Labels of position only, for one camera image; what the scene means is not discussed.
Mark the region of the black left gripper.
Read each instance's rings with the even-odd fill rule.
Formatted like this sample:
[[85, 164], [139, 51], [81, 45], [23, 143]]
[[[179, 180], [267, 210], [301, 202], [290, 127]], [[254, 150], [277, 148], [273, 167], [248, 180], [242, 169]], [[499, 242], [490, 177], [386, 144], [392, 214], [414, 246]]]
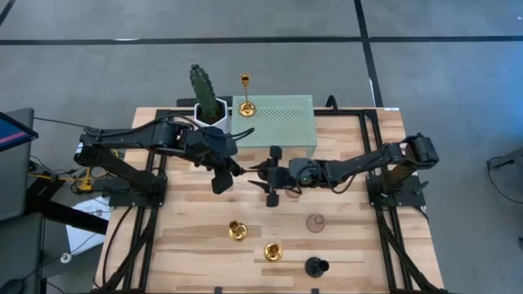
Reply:
[[212, 191], [222, 194], [233, 185], [233, 176], [245, 170], [233, 159], [238, 152], [235, 140], [216, 127], [202, 127], [187, 134], [187, 160], [214, 168]]

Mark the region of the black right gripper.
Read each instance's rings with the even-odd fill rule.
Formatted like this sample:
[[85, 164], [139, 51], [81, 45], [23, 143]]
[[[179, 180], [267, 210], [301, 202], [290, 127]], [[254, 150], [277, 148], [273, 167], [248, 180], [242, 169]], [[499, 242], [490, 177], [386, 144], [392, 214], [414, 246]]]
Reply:
[[302, 188], [317, 188], [324, 183], [324, 177], [317, 161], [309, 158], [295, 158], [289, 161], [288, 167], [279, 167], [283, 150], [276, 145], [270, 147], [270, 157], [250, 169], [261, 171], [267, 169], [267, 183], [250, 180], [249, 183], [261, 187], [266, 193], [268, 207], [279, 206], [279, 195], [276, 189], [290, 189], [301, 192]]

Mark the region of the gold candlestick holder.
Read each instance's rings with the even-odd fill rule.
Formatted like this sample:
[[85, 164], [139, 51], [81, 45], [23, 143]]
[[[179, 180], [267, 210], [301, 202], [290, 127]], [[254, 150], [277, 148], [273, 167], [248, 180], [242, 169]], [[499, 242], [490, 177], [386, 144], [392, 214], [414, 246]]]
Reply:
[[244, 224], [237, 220], [232, 220], [229, 223], [229, 236], [232, 240], [243, 241], [247, 237], [247, 234], [247, 227]]
[[239, 113], [244, 117], [252, 117], [256, 113], [256, 106], [248, 99], [248, 85], [251, 77], [248, 73], [242, 73], [239, 79], [244, 88], [244, 101], [239, 106]]
[[264, 257], [267, 261], [279, 261], [283, 256], [283, 248], [278, 243], [268, 243], [264, 248]]

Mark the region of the black candlestick holder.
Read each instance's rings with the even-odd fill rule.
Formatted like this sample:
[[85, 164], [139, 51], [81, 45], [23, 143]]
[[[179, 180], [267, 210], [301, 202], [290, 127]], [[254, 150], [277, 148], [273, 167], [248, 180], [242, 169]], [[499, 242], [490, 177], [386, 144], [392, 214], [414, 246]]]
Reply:
[[307, 259], [305, 263], [305, 271], [312, 278], [321, 277], [329, 268], [330, 264], [326, 260], [315, 256]]

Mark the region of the green perforated metal shelf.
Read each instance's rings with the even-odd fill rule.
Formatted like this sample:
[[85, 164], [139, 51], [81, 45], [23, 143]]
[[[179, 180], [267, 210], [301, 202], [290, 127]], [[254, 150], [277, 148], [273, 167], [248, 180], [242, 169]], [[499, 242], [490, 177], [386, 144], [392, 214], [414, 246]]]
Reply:
[[311, 95], [250, 96], [255, 113], [240, 113], [243, 96], [232, 98], [231, 132], [238, 134], [252, 128], [254, 132], [237, 141], [240, 149], [260, 149], [278, 145], [287, 149], [303, 149], [312, 157], [318, 145], [313, 97]]

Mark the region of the green cactus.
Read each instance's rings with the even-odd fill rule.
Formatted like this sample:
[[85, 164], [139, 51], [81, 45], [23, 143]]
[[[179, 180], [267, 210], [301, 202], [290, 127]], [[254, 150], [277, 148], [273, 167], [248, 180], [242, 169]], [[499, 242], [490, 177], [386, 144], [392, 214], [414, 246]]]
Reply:
[[214, 124], [221, 118], [221, 113], [208, 74], [198, 64], [192, 64], [190, 81], [201, 110], [200, 120], [207, 124]]

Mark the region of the yellow clamp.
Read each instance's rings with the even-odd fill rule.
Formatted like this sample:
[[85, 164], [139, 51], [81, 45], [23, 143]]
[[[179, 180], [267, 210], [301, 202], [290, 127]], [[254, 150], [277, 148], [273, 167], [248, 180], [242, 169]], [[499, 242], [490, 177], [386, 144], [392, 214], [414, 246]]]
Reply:
[[77, 181], [76, 184], [76, 190], [79, 193], [90, 193], [92, 192], [93, 188], [93, 178], [91, 173], [91, 168], [87, 167], [85, 171], [83, 171]]

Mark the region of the white sheet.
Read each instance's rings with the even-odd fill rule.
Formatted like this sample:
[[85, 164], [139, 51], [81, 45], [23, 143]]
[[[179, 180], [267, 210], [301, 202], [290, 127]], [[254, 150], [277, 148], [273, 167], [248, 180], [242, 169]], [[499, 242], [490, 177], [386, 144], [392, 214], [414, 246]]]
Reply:
[[[100, 217], [106, 221], [108, 221], [111, 216], [109, 199], [103, 197], [81, 202], [73, 206], [73, 209]], [[82, 252], [85, 252], [86, 250], [102, 244], [105, 240], [105, 236], [103, 234], [95, 234], [93, 232], [84, 229], [78, 229], [70, 225], [67, 225], [65, 228], [69, 240], [70, 251], [73, 255], [78, 255]]]

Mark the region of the blue screen monitor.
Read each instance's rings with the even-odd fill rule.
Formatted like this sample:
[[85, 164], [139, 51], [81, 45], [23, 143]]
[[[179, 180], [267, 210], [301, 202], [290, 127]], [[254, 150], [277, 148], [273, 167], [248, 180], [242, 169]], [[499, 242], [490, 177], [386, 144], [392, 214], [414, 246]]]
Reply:
[[0, 112], [0, 152], [39, 138], [32, 128]]

